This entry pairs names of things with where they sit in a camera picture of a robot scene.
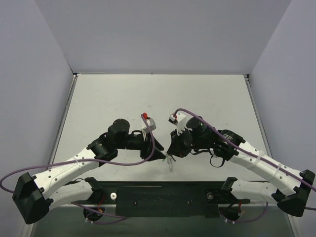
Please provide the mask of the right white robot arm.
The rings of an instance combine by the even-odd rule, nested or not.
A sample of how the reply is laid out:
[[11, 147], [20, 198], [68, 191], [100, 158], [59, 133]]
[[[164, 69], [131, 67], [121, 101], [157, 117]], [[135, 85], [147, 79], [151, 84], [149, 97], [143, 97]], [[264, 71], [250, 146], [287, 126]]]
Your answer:
[[169, 122], [176, 126], [171, 132], [167, 154], [184, 158], [188, 154], [210, 154], [240, 165], [264, 179], [244, 181], [227, 178], [221, 188], [221, 198], [226, 202], [255, 200], [276, 204], [283, 212], [302, 217], [316, 175], [310, 170], [300, 171], [278, 162], [230, 130], [216, 130], [202, 122], [202, 118], [172, 114]]

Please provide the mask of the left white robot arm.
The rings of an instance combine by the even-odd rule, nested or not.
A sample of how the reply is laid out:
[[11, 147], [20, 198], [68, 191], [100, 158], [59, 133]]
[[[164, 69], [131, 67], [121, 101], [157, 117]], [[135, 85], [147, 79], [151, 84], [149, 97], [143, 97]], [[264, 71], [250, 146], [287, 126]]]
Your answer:
[[48, 170], [30, 175], [22, 174], [15, 186], [12, 199], [26, 224], [42, 219], [50, 210], [74, 201], [100, 202], [104, 192], [95, 178], [71, 181], [80, 175], [111, 162], [118, 150], [140, 152], [143, 161], [163, 159], [163, 146], [154, 138], [156, 128], [153, 118], [141, 115], [141, 130], [130, 132], [125, 119], [117, 119], [86, 148], [68, 159], [65, 164], [54, 164]]

